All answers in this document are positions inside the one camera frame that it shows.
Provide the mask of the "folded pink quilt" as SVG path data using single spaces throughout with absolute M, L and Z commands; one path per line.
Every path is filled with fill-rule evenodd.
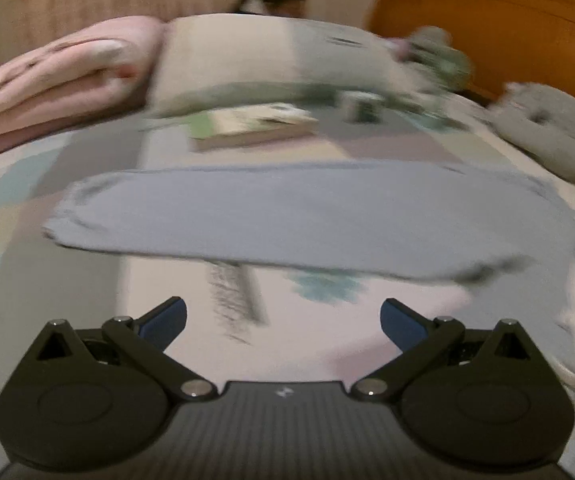
M 0 66 L 0 154 L 145 102 L 166 24 L 111 18 Z

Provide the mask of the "grey plush cushion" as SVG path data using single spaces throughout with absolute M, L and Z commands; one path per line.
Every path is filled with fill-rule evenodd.
M 511 82 L 487 107 L 490 127 L 504 141 L 559 178 L 575 182 L 575 98 L 546 84 Z

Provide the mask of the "green white tissue pack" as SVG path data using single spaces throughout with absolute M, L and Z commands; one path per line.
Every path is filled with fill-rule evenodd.
M 344 122 L 374 124 L 381 120 L 385 99 L 372 92 L 344 90 L 338 93 L 337 108 Z

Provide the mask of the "grey sweatpants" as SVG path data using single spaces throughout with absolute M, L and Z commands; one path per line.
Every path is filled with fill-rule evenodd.
M 575 370 L 575 211 L 516 171 L 430 162 L 123 171 L 68 188 L 56 244 L 129 255 L 188 304 L 173 359 L 229 379 L 340 379 L 397 354 L 394 297 L 475 327 L 517 318 Z

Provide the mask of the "patchwork bed sheet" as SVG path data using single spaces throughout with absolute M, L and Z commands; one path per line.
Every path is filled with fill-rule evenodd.
M 172 296 L 188 308 L 185 299 L 159 296 L 146 280 L 148 300 L 131 313 L 131 256 L 45 234 L 71 185 L 178 168 L 462 165 L 545 181 L 575 211 L 575 185 L 498 138 L 479 105 L 449 96 L 447 111 L 452 123 L 437 128 L 393 110 L 376 124 L 347 124 L 318 107 L 312 138 L 207 153 L 193 151 L 188 116 L 133 114 L 1 155 L 0 479 L 575 479 L 575 370 L 548 358 L 517 318 L 475 327 L 401 301 L 430 320 L 452 316 L 464 338 L 387 400 L 350 389 L 397 358 L 395 345 L 351 382 L 218 384 L 193 370 L 218 395 L 181 401 L 131 365 L 102 325 L 141 318 Z M 377 322 L 393 344 L 381 307 Z

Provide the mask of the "wooden headboard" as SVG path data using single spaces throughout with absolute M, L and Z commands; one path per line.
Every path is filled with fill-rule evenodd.
M 449 32 L 474 65 L 467 92 L 478 102 L 512 82 L 575 96 L 575 0 L 375 0 L 365 27 L 402 37 L 422 26 Z

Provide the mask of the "green handheld fan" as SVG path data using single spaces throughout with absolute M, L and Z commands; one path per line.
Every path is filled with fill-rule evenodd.
M 414 74 L 422 79 L 422 117 L 426 125 L 445 128 L 452 123 L 447 102 L 452 93 L 464 90 L 472 75 L 470 59 L 452 47 L 447 30 L 424 26 L 408 37 Z

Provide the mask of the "patchwork pillow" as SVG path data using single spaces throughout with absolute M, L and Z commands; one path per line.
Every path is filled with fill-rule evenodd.
M 372 32 L 304 18 L 202 14 L 170 23 L 147 93 L 156 117 L 271 102 L 330 102 L 358 90 L 388 101 L 413 76 Z

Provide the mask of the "green paperback book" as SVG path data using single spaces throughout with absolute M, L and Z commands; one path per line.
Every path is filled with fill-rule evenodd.
M 186 119 L 196 152 L 297 139 L 312 136 L 318 129 L 315 116 L 289 103 L 215 108 Z

